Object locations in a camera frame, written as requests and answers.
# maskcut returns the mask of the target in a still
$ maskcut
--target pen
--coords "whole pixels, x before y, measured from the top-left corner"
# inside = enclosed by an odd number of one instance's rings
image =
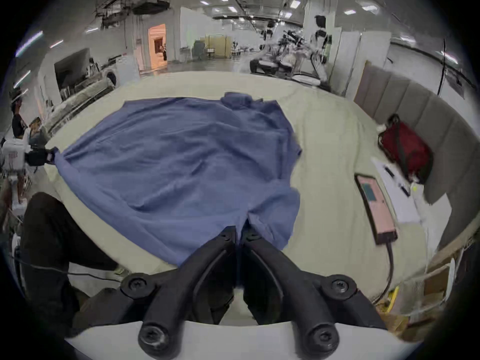
[[[405,194],[406,197],[410,197],[410,193],[405,189],[405,187],[403,186],[403,184],[399,183],[397,181],[397,178],[395,177],[395,175],[393,174],[393,172],[387,167],[387,166],[384,166],[383,167],[385,169],[385,171],[390,175],[390,177],[393,179],[393,181],[398,185],[398,187],[401,189],[401,191]]]

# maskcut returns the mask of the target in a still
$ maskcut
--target black cable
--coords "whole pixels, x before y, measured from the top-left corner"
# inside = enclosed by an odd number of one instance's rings
[[[59,273],[63,273],[63,274],[66,274],[66,275],[73,275],[73,276],[90,276],[94,279],[98,279],[98,280],[106,280],[106,281],[115,281],[117,283],[121,283],[120,280],[115,280],[115,279],[105,279],[103,277],[99,277],[99,276],[95,276],[94,274],[91,274],[91,273],[73,273],[73,272],[68,272],[68,271],[63,271],[61,269],[58,269],[58,268],[53,268],[53,267],[42,267],[40,265],[33,265],[33,264],[30,264],[29,262],[25,262],[23,260],[20,260],[14,256],[10,256],[13,260],[15,261],[18,261],[19,263],[21,264],[24,264],[26,266],[29,266],[29,267],[32,267],[32,268],[35,268],[35,269],[45,269],[47,271],[55,271],[55,272],[59,272]]]
[[[392,252],[392,244],[388,242],[387,244],[387,252],[388,252],[388,261],[390,262],[390,272],[388,273],[388,280],[387,280],[387,286],[381,293],[379,297],[377,297],[372,303],[375,305],[378,303],[387,293],[387,291],[390,289],[390,284],[392,284],[392,278],[393,278],[393,252]]]

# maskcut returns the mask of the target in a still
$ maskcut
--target person's leg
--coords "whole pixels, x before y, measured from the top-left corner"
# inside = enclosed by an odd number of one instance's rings
[[[36,193],[23,221],[20,258],[41,267],[67,271],[69,262],[85,267],[114,270],[108,257],[80,229],[65,206],[46,193]],[[69,334],[78,301],[64,273],[22,265],[27,297],[33,308],[62,336]]]

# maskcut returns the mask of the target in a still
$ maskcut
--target red bag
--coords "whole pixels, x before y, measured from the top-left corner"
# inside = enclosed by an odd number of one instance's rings
[[[415,175],[425,183],[432,170],[434,154],[414,130],[400,121],[397,114],[387,120],[387,130],[378,135],[378,146],[391,161],[398,163],[409,181]]]

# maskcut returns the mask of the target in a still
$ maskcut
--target gray padded panel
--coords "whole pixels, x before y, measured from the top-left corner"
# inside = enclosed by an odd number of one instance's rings
[[[451,192],[459,183],[469,169],[478,143],[471,128],[458,115],[433,156],[433,168],[425,184],[425,199],[430,204]]]
[[[363,110],[370,117],[374,117],[391,75],[390,72],[380,68],[376,68],[376,70],[373,71],[370,85],[365,95],[365,101],[363,102]]]
[[[390,76],[390,80],[373,117],[377,123],[385,124],[387,119],[397,112],[400,102],[409,86],[409,82],[409,79],[402,76],[395,74]]]
[[[445,247],[480,210],[480,141],[434,92],[370,63],[354,101],[379,124],[398,113],[432,149],[433,168],[424,193],[429,203],[448,195],[452,214],[439,245]]]
[[[430,95],[433,95],[433,93],[427,88],[410,81],[402,102],[396,111],[400,120],[407,123],[411,128],[415,128],[427,105]]]
[[[472,162],[459,183],[447,194],[452,214],[440,240],[439,249],[445,247],[461,233],[480,209],[480,144]]]
[[[368,61],[365,62],[365,68],[363,68],[363,73],[361,76],[360,84],[358,85],[357,88],[357,94],[355,95],[355,98],[353,101],[357,103],[360,108],[363,108],[363,103],[365,101],[365,96],[367,96],[367,91],[368,87],[370,85],[370,81],[372,80],[372,77],[374,75],[375,69],[378,69],[377,67],[374,67],[371,63]]]
[[[457,113],[450,105],[432,94],[415,126],[415,132],[435,154],[456,116]]]

